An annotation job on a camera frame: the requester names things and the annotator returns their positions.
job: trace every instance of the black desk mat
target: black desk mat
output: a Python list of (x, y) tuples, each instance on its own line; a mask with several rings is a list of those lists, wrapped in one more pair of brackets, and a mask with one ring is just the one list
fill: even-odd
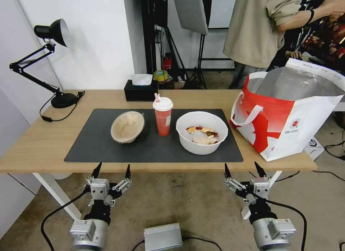
[(190, 111), (206, 111), (220, 117), (228, 124), (221, 109), (173, 109), (170, 133), (161, 137), (157, 131), (153, 109), (131, 109), (144, 113), (145, 127), (132, 143), (113, 141), (110, 127), (115, 118), (128, 109), (94, 109), (79, 136), (68, 152), (68, 162), (114, 162), (114, 163), (186, 163), (186, 162), (242, 162), (234, 136), (229, 134), (218, 149), (209, 155), (196, 155), (186, 151), (176, 131), (176, 121)]

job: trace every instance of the desk lamp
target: desk lamp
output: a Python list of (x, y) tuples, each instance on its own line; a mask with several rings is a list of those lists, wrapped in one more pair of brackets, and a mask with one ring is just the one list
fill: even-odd
[[(34, 51), (33, 53), (27, 55), (26, 57), (22, 58), (21, 60), (11, 63), (10, 69), (27, 79), (30, 79), (32, 82), (39, 84), (40, 86), (48, 89), (49, 91), (54, 93), (54, 96), (51, 98), (51, 106), (54, 108), (66, 108), (73, 104), (76, 104), (79, 99), (83, 96), (83, 92), (78, 93), (78, 96), (75, 96), (71, 93), (63, 93), (60, 92), (60, 88), (49, 83), (43, 82), (38, 80), (37, 78), (33, 77), (32, 75), (26, 73), (24, 71), (25, 68), (31, 66), (32, 64), (38, 62), (39, 60), (49, 56), (50, 54), (54, 53), (55, 51), (55, 44), (51, 41), (51, 39), (55, 40), (58, 44), (62, 46), (68, 47), (69, 46), (69, 32), (67, 25), (63, 19), (58, 19), (54, 21), (50, 26), (42, 26), (36, 25), (34, 27), (34, 32), (37, 37), (42, 38), (44, 42), (47, 42), (42, 48)], [(30, 57), (34, 56), (35, 54), (43, 51), (48, 50), (49, 52), (45, 53), (44, 55), (36, 58), (30, 59)], [(51, 118), (41, 116), (43, 120), (47, 122), (52, 122)]]

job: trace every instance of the cup lid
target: cup lid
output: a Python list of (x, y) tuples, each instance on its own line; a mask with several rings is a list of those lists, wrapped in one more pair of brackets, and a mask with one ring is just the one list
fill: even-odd
[(173, 108), (173, 102), (167, 97), (158, 97), (159, 102), (154, 101), (152, 106), (157, 111), (169, 111)]

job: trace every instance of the black tissue box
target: black tissue box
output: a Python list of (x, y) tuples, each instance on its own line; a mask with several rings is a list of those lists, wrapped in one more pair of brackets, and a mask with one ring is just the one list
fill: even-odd
[(135, 86), (132, 80), (128, 80), (124, 90), (127, 101), (154, 101), (155, 93), (158, 93), (158, 84), (156, 80), (152, 80), (150, 85)]

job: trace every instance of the lamp arm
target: lamp arm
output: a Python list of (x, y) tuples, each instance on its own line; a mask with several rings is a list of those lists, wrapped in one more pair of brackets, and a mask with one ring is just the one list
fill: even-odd
[[(32, 57), (33, 55), (41, 52), (42, 50), (47, 49), (49, 50), (48, 53), (42, 55), (41, 57), (37, 58), (37, 59), (33, 59), (33, 60), (27, 60), (28, 58)], [(54, 94), (56, 94), (57, 96), (59, 96), (60, 94), (62, 94), (60, 92), (60, 88), (54, 88), (53, 86), (50, 86), (49, 84), (47, 84), (46, 82), (43, 82), (37, 78), (35, 78), (34, 76), (26, 73), (24, 71), (25, 68), (27, 68), (28, 66), (38, 62), (39, 60), (45, 58), (46, 56), (52, 54), (55, 51), (55, 44), (53, 43), (47, 43), (46, 45), (44, 45), (42, 48), (34, 51), (33, 53), (27, 55), (26, 57), (22, 58), (21, 60), (11, 63), (10, 64), (10, 69), (15, 72), (18, 73), (20, 75), (22, 75), (23, 77), (26, 77), (27, 79), (31, 80), (32, 82), (35, 82), (36, 84), (39, 84), (40, 86), (44, 87), (45, 89), (48, 89), (49, 91), (53, 92)]]

